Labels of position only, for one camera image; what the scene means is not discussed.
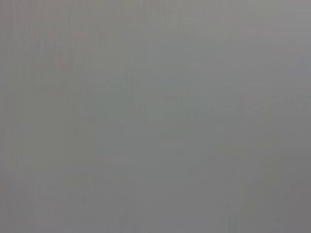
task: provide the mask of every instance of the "gray surface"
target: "gray surface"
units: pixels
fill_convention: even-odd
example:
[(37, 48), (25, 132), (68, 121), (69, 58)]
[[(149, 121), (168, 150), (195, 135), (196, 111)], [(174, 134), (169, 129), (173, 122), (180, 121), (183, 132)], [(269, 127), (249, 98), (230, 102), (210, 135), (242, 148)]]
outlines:
[(310, 20), (2, 0), (0, 232), (310, 232)]

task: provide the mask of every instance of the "gray wall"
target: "gray wall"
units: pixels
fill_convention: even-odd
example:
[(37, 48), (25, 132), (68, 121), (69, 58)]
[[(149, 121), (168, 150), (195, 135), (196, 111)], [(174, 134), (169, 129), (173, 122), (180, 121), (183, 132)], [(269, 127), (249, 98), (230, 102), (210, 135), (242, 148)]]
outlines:
[(309, 232), (311, 3), (2, 0), (1, 233)]

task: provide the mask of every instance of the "gray background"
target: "gray background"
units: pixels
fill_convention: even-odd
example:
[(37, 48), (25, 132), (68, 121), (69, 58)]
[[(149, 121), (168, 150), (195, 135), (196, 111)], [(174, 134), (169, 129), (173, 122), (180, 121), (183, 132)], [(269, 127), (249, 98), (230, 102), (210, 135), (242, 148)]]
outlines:
[(311, 2), (1, 0), (1, 233), (309, 232)]

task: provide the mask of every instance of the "plain background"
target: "plain background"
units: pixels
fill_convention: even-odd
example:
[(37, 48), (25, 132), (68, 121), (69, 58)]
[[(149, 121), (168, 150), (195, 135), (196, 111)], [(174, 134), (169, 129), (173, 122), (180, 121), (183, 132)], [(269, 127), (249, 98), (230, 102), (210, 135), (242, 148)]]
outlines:
[(311, 3), (1, 0), (0, 232), (309, 232)]

